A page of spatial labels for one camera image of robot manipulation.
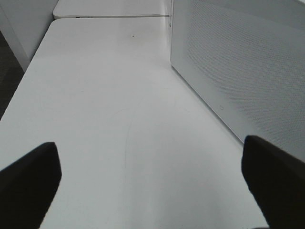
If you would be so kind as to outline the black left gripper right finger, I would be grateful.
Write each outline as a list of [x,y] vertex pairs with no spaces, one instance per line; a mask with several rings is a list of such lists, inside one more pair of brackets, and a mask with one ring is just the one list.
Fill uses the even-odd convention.
[[305,227],[304,162],[256,135],[248,135],[241,171],[269,228]]

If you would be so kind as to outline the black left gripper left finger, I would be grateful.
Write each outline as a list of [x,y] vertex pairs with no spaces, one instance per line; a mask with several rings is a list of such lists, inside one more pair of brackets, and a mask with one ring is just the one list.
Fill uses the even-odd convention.
[[0,172],[0,227],[38,229],[56,195],[61,165],[54,142],[31,150]]

